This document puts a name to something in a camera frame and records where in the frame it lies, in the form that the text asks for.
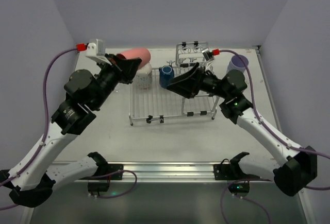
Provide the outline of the pink plastic cup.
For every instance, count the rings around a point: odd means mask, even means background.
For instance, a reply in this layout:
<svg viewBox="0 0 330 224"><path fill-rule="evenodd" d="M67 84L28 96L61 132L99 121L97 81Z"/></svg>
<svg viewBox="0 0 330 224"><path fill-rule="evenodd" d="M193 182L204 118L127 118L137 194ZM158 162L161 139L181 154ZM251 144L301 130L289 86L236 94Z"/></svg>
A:
<svg viewBox="0 0 330 224"><path fill-rule="evenodd" d="M116 54L117 57L121 59L126 59L126 60L131 60L131 59L136 59L140 58L142 61L138 67L138 69L141 69L144 67L146 64L148 64L151 60L151 53L147 48L133 48L129 49L123 52L120 52Z"/></svg>

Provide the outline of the light blue plastic cup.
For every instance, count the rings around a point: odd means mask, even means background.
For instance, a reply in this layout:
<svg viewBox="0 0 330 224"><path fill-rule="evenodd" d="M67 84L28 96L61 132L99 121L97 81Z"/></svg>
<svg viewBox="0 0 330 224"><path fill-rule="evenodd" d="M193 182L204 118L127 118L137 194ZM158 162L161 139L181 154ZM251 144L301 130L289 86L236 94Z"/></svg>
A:
<svg viewBox="0 0 330 224"><path fill-rule="evenodd" d="M229 73L231 70L233 70L233 68L229 65L229 66L227 67L227 72L226 72L226 73Z"/></svg>

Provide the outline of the lavender plastic cup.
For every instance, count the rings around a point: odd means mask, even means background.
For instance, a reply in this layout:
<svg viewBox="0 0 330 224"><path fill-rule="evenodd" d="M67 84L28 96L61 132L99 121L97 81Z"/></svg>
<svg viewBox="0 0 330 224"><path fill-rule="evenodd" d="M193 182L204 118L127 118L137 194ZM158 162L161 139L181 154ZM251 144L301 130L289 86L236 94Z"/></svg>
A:
<svg viewBox="0 0 330 224"><path fill-rule="evenodd" d="M229 65L233 68L233 70L238 70L244 73L246 71L245 67L249 65L249 60L243 55L234 55L232 56L228 66Z"/></svg>

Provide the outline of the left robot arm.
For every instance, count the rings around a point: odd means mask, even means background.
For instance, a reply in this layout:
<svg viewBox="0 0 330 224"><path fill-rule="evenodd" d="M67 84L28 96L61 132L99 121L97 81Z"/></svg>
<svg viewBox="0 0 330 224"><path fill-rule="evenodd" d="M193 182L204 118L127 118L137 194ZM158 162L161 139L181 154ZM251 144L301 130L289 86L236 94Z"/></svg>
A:
<svg viewBox="0 0 330 224"><path fill-rule="evenodd" d="M99 62L100 72L74 71L64 85L65 100L47 121L44 134L15 167L1 170L1 185L11 191L15 206L35 208L43 204L58 188L75 180L105 179L122 174L111 171L106 159L91 152L80 161L50 169L58 155L96 119L105 100L119 84L131 84L142 60L122 59L106 54Z"/></svg>

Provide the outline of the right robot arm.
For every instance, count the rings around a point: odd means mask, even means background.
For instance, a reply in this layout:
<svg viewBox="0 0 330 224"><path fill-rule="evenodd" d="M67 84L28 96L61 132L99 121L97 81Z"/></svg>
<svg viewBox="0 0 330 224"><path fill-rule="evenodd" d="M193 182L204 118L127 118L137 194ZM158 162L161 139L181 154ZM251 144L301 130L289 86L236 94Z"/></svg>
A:
<svg viewBox="0 0 330 224"><path fill-rule="evenodd" d="M284 136L259 114L243 94L247 88L244 73L229 71L222 79L195 65L190 71L170 80L167 90L184 98L194 98L199 91L223 98L222 114L247 131L272 155L277 165L270 172L276 186L294 196L317 177L317 155L311 147L302 147Z"/></svg>

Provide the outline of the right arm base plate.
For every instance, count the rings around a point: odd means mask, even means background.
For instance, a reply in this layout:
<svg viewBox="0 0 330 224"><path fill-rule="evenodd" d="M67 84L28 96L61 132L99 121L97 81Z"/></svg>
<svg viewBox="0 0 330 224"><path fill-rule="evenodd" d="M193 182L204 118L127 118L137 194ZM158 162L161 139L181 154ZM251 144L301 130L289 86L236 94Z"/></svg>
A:
<svg viewBox="0 0 330 224"><path fill-rule="evenodd" d="M231 164L214 164L213 174L215 180L243 180L243 179L260 179L259 176L253 174L245 174L239 166Z"/></svg>

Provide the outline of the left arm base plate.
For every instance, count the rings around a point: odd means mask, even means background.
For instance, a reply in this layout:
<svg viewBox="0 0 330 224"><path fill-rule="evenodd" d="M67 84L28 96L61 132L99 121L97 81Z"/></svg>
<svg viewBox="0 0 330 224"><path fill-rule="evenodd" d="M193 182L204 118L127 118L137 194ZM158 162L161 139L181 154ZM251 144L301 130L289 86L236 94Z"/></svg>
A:
<svg viewBox="0 0 330 224"><path fill-rule="evenodd" d="M95 179L95 180L122 180L122 176L123 173L118 173L118 174L114 174L111 176L106 176L103 178L96 178L97 176L103 176L103 175L107 175L110 173L114 173L120 170L124 169L124 165L123 164L119 164L119 163L114 163L114 164L107 164L107 165L103 165L100 166L95 174L93 174L92 176L87 177L87 179Z"/></svg>

